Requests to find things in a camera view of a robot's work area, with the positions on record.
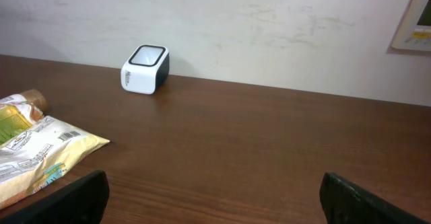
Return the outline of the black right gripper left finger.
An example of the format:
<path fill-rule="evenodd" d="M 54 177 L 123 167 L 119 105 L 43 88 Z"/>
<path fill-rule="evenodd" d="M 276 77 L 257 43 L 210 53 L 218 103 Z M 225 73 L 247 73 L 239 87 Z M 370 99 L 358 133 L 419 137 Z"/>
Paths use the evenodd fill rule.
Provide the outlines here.
<path fill-rule="evenodd" d="M 106 173 L 97 170 L 6 216 L 1 224 L 99 224 L 109 194 Z"/>

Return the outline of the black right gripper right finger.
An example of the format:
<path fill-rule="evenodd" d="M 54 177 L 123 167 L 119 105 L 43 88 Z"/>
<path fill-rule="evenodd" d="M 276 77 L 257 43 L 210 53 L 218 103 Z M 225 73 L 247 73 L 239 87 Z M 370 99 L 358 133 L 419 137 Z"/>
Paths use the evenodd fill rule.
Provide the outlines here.
<path fill-rule="evenodd" d="M 333 172 L 319 190 L 328 224 L 430 224 Z"/>

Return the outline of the green snack packet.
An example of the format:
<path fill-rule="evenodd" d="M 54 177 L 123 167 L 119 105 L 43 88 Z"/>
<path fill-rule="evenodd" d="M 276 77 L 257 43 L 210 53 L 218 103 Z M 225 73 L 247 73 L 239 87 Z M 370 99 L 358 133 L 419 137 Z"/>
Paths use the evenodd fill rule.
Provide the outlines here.
<path fill-rule="evenodd" d="M 47 110 L 46 98 L 36 89 L 1 99 L 1 145 L 44 118 Z"/>

